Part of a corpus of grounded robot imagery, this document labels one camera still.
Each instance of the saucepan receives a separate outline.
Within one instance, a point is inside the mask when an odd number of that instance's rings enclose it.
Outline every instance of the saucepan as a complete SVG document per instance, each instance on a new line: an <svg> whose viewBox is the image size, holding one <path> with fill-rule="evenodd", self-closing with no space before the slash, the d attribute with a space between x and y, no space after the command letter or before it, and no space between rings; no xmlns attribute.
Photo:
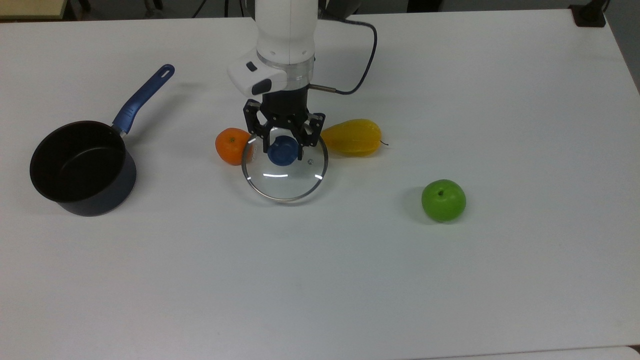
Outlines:
<svg viewBox="0 0 640 360"><path fill-rule="evenodd" d="M67 211L92 217L120 205L136 182L136 164L122 138L138 110L175 68L162 66L125 104L111 126L78 121L53 131L31 157L33 186Z"/></svg>

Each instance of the apple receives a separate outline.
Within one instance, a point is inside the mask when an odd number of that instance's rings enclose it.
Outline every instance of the apple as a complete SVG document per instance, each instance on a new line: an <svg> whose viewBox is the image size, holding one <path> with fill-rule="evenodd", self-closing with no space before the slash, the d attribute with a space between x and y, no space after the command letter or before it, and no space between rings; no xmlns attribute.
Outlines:
<svg viewBox="0 0 640 360"><path fill-rule="evenodd" d="M467 197L462 188L451 180L437 180L422 191L422 208L438 222L451 221L465 210Z"/></svg>

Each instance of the pot handle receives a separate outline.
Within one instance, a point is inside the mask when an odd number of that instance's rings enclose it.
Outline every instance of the pot handle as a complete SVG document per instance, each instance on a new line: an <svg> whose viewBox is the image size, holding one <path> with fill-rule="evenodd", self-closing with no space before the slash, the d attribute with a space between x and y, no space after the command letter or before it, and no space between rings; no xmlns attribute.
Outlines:
<svg viewBox="0 0 640 360"><path fill-rule="evenodd" d="M131 130L131 124L136 117L138 110L151 99L151 97L158 91L164 83L173 76L175 67L171 64L163 65L147 82L142 85L133 96L127 100L122 106L118 115L113 120L113 127L120 130L121 133L128 134Z"/></svg>

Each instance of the orange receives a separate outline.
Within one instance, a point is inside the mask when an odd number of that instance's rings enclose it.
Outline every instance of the orange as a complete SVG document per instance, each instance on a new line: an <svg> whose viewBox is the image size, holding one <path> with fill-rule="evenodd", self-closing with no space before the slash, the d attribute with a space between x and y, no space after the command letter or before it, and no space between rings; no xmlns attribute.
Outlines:
<svg viewBox="0 0 640 360"><path fill-rule="evenodd" d="M242 151L251 135L242 129L230 127L216 137L216 151L220 158L231 165L242 163Z"/></svg>

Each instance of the cable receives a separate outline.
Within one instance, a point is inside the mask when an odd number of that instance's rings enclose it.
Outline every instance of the cable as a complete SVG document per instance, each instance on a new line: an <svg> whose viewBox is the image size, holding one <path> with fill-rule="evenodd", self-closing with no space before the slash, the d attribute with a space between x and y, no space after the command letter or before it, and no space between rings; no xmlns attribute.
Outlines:
<svg viewBox="0 0 640 360"><path fill-rule="evenodd" d="M336 88L330 88L328 86L309 84L309 88L310 89L322 90L322 91L326 91L326 92L335 92L336 94L340 94L340 95L351 95L351 94L353 94L354 92L356 92L360 88L360 85L362 85L362 83L364 82L364 79L367 77L367 74L369 73L369 68L371 67L371 63L373 62L373 56L376 54L376 47L378 46L378 31L376 30L375 26L369 24L368 22L341 19L341 18L339 18L337 16L334 16L334 15L331 15L331 14L327 13L322 8L319 8L319 9L320 9L320 12L322 14L326 15L330 20L343 22L345 24L366 26L366 27L368 27L369 29L371 29L373 31L373 47L371 48L371 56L369 57L369 62L367 63L367 67L365 68L364 73L362 74L362 77L360 78L360 82L358 82L358 84L356 85L356 87L353 88L353 90L351 90L351 91L341 91L341 90L337 90Z"/></svg>
<svg viewBox="0 0 640 360"><path fill-rule="evenodd" d="M202 7L204 6L204 3L206 3L207 0L202 0L202 3L200 4L200 7L198 7L198 10L196 10L196 13L193 14L193 16L191 17L192 19L195 18L196 16L198 16L198 13L200 12L200 9L202 9Z"/></svg>

